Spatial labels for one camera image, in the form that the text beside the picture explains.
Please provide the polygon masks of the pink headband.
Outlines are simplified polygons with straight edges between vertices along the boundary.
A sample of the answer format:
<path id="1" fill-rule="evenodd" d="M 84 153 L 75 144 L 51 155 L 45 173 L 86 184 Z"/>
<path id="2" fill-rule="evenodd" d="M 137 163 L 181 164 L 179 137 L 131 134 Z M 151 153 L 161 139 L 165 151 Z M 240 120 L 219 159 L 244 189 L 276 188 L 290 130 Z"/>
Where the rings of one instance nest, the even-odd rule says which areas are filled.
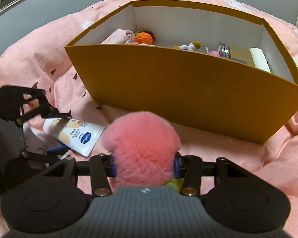
<path id="1" fill-rule="evenodd" d="M 208 47 L 206 47 L 206 53 L 215 57 L 220 57 L 220 53 L 218 51 L 210 51 Z"/>

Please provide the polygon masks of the pink fluffy strawberry plush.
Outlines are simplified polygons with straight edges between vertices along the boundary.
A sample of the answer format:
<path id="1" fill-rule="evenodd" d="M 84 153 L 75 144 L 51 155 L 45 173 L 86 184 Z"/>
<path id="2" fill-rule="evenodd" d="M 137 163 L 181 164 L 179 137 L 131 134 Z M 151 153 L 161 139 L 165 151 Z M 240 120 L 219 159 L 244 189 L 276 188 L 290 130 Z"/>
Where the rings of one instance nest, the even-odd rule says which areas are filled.
<path id="1" fill-rule="evenodd" d="M 116 166 L 116 186 L 160 186 L 174 177 L 181 140 L 166 119 L 148 111 L 117 118 L 102 134 Z"/>

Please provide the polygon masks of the gold square gift box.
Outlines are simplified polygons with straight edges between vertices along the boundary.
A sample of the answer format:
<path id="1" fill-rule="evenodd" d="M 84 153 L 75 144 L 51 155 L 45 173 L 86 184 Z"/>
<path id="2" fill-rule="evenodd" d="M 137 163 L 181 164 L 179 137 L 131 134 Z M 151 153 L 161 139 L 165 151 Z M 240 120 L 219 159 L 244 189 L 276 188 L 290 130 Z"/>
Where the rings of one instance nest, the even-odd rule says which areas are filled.
<path id="1" fill-rule="evenodd" d="M 254 67 L 253 57 L 248 49 L 229 46 L 230 59 Z"/>

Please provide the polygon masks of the sailor bear plush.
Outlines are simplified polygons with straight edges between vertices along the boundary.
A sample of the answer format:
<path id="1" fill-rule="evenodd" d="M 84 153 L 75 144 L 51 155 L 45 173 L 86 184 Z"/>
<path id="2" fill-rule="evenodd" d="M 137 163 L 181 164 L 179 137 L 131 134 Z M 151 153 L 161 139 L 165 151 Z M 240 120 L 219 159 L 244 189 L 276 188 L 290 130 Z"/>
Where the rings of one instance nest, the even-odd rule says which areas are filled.
<path id="1" fill-rule="evenodd" d="M 192 41 L 189 45 L 174 46 L 173 48 L 184 51 L 196 52 L 201 48 L 201 43 L 198 41 Z"/>

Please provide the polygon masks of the long white cardboard box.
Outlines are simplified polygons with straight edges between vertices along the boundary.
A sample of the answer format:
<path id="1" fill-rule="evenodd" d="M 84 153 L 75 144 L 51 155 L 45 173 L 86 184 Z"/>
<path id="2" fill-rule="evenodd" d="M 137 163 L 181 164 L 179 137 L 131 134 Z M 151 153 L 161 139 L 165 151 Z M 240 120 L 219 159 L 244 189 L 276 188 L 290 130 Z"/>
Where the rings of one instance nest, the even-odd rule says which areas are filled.
<path id="1" fill-rule="evenodd" d="M 251 53 L 255 68 L 271 73 L 263 51 L 255 47 L 250 48 L 249 51 Z"/>

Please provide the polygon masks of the pink zip pouch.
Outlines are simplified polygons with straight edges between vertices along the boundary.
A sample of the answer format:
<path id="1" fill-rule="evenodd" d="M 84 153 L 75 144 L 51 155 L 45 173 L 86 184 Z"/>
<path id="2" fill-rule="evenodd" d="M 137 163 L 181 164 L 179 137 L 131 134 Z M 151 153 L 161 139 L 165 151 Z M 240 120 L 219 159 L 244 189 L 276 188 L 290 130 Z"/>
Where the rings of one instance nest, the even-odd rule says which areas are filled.
<path id="1" fill-rule="evenodd" d="M 135 41 L 135 34 L 130 30 L 117 29 L 110 34 L 101 44 L 124 45 L 132 44 Z"/>

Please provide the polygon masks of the orange cardboard storage box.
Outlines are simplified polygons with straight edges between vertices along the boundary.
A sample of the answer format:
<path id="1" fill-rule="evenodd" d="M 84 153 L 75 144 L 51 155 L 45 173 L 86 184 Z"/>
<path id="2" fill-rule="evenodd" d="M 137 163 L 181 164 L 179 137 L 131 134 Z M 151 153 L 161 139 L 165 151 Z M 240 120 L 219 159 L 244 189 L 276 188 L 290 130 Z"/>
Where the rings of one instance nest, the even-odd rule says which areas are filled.
<path id="1" fill-rule="evenodd" d="M 117 29 L 150 31 L 152 45 L 101 43 Z M 174 46 L 200 41 L 259 48 L 271 73 Z M 134 0 L 65 47 L 91 97 L 129 111 L 262 144 L 298 111 L 298 67 L 263 18 L 207 3 Z"/>

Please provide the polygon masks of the crochet orange red flower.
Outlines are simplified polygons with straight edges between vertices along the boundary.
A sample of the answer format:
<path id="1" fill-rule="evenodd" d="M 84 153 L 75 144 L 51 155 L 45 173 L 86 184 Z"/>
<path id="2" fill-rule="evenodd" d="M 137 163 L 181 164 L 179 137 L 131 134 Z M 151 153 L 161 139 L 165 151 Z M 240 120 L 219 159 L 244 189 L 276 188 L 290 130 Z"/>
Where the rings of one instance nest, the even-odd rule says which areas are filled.
<path id="1" fill-rule="evenodd" d="M 155 41 L 155 37 L 152 32 L 150 31 L 144 31 L 144 32 L 139 32 L 137 31 L 135 33 L 135 42 L 138 44 L 146 44 L 146 45 L 152 45 Z"/>

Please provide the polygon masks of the round floral compact mirror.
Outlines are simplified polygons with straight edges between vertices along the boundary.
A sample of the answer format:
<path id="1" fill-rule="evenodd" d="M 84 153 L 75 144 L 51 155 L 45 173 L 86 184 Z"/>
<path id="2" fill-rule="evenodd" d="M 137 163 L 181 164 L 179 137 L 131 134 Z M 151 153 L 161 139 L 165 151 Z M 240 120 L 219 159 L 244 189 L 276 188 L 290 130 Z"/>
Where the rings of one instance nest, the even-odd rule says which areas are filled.
<path id="1" fill-rule="evenodd" d="M 229 46 L 225 43 L 220 42 L 219 46 L 218 46 L 218 53 L 219 53 L 220 57 L 229 59 L 230 58 Z"/>

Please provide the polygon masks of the white floral tube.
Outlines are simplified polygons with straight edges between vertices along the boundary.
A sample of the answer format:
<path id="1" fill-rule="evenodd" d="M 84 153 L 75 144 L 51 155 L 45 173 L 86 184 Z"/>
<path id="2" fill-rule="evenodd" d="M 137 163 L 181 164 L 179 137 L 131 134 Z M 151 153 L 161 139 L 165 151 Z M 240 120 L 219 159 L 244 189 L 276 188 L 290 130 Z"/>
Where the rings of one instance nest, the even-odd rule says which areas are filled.
<path id="1" fill-rule="evenodd" d="M 102 125 L 70 118 L 46 119 L 43 131 L 71 150 L 88 157 L 103 133 Z"/>

